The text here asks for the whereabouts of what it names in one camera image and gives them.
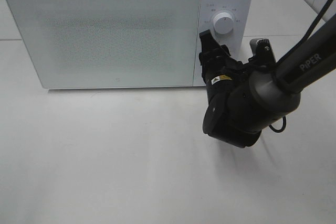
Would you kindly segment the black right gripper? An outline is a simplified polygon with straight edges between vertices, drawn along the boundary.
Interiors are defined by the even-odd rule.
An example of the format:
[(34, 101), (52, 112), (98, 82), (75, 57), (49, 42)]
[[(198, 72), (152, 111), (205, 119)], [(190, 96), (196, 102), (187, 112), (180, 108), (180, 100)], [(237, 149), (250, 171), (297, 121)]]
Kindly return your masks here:
[(199, 33), (199, 38), (202, 47), (199, 60), (207, 97), (213, 98), (240, 84), (241, 75), (247, 70), (248, 64), (232, 58), (228, 47), (219, 45), (209, 29)]

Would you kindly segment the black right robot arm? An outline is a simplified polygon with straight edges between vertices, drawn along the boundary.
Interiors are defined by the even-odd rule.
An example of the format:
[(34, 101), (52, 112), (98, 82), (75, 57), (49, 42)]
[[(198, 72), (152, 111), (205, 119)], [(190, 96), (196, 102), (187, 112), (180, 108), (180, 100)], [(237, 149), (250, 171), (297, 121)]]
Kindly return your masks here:
[(251, 40), (253, 55), (242, 63), (209, 30), (199, 37), (208, 99), (203, 132), (240, 148), (254, 145), (264, 128), (299, 106), (304, 88), (335, 69), (335, 18), (280, 60), (268, 39)]

